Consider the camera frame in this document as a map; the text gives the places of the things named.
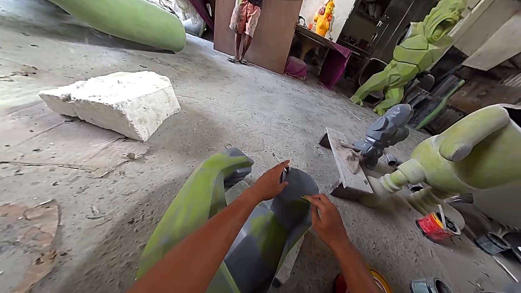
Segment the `person standing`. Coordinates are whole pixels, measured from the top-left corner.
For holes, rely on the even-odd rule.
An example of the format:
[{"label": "person standing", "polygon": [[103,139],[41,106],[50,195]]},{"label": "person standing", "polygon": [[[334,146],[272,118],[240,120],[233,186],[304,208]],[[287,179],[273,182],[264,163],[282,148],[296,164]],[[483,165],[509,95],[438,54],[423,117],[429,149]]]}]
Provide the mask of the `person standing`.
[{"label": "person standing", "polygon": [[235,8],[231,14],[230,29],[235,31],[235,56],[228,58],[232,63],[247,64],[244,55],[252,43],[253,33],[261,16],[263,0],[235,0]]}]

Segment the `green pipe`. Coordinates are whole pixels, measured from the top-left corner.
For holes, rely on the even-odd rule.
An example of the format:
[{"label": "green pipe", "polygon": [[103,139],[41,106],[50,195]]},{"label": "green pipe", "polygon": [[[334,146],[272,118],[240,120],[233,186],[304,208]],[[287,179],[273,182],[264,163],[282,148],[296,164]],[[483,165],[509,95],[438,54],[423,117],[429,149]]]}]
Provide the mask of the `green pipe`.
[{"label": "green pipe", "polygon": [[447,95],[443,97],[443,100],[441,100],[440,104],[429,114],[427,117],[425,117],[414,130],[420,130],[423,128],[423,126],[427,125],[431,120],[438,115],[441,110],[445,108],[447,105],[447,100],[457,91],[460,89],[460,87],[465,83],[465,80],[460,80],[460,82],[455,86]]},{"label": "green pipe", "polygon": [[158,48],[181,51],[181,20],[145,0],[50,0],[96,30]]}]

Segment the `pink floral shorts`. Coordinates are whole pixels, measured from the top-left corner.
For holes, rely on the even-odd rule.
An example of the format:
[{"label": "pink floral shorts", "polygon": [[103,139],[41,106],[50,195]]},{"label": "pink floral shorts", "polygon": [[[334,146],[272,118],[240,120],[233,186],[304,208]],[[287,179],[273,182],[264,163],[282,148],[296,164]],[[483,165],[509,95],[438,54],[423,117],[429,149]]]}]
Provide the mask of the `pink floral shorts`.
[{"label": "pink floral shorts", "polygon": [[230,29],[253,37],[255,27],[261,16],[260,9],[248,0],[237,0],[231,14]]}]

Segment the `yellow idol statue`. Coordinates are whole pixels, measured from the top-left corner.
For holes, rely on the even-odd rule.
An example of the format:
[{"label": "yellow idol statue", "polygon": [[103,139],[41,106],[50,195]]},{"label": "yellow idol statue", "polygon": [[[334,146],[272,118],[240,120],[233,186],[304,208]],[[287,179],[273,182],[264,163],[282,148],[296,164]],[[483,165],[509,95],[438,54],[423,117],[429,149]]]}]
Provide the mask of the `yellow idol statue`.
[{"label": "yellow idol statue", "polygon": [[326,0],[322,7],[318,10],[317,14],[315,14],[313,20],[316,23],[315,32],[317,34],[326,36],[326,33],[329,31],[333,20],[333,9],[334,1]]}]

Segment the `red paint can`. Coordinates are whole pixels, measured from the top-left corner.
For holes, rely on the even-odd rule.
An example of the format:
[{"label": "red paint can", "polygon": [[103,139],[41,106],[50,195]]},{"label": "red paint can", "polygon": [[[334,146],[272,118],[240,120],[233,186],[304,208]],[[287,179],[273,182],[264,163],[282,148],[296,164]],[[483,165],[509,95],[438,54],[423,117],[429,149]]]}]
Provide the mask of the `red paint can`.
[{"label": "red paint can", "polygon": [[443,228],[440,212],[432,212],[423,218],[416,220],[416,226],[430,241],[437,242],[454,235],[461,235],[456,224],[445,216],[446,228]]}]

